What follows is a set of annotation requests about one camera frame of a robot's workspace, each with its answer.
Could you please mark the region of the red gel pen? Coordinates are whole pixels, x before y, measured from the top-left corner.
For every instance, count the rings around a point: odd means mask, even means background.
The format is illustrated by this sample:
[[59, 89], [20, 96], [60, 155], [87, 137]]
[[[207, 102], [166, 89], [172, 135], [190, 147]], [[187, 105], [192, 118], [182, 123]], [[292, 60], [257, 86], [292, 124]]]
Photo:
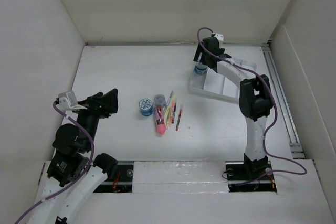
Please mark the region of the red gel pen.
[[178, 114], [178, 117], [177, 117], [177, 123], [176, 123], [176, 128], [175, 128], [176, 131], [179, 130], [179, 125], [180, 125], [180, 121], [181, 121], [182, 112], [183, 112], [183, 105], [180, 106], [179, 114]]

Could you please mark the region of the clear marker tube pink cap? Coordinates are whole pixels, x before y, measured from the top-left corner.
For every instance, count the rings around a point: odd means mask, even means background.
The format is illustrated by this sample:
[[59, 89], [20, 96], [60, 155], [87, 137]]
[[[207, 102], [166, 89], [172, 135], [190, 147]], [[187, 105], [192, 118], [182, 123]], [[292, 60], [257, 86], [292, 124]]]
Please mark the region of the clear marker tube pink cap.
[[160, 106], [155, 107], [153, 110], [155, 124], [156, 124], [156, 132], [160, 135], [163, 135], [166, 131], [166, 125], [164, 122], [163, 110]]

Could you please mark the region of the blue cleaning gel jar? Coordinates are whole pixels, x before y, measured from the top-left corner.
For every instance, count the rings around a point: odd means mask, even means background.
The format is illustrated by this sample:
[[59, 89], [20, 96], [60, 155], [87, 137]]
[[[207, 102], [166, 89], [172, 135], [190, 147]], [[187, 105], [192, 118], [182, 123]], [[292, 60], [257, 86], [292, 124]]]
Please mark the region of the blue cleaning gel jar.
[[144, 98], [139, 102], [140, 113], [143, 116], [150, 116], [153, 113], [153, 103], [150, 99]]
[[195, 64], [194, 72], [198, 75], [204, 75], [207, 73], [207, 68], [208, 68], [207, 65], [197, 62]]

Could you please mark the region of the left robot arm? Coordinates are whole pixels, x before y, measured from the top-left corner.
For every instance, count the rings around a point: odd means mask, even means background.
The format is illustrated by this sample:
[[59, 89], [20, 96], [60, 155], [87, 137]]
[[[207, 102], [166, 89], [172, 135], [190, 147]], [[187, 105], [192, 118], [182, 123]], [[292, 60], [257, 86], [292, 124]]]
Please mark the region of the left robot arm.
[[107, 153], [95, 155], [94, 139], [99, 121], [118, 111], [118, 90], [82, 101], [70, 90], [60, 93], [52, 106], [69, 123], [56, 132], [42, 199], [27, 210], [28, 223], [73, 223], [97, 187], [117, 175], [118, 161]]

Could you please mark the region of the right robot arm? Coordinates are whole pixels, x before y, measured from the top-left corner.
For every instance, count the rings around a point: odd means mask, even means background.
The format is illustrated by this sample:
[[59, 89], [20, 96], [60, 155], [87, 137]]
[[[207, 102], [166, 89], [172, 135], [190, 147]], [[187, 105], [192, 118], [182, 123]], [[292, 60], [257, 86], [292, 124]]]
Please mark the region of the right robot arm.
[[239, 108], [246, 120], [247, 145], [243, 163], [226, 166], [227, 179], [241, 181], [243, 185], [258, 180], [269, 167], [264, 148], [266, 123], [273, 108], [268, 77], [239, 65], [225, 53], [214, 36], [198, 42], [194, 61], [221, 74], [239, 88]]

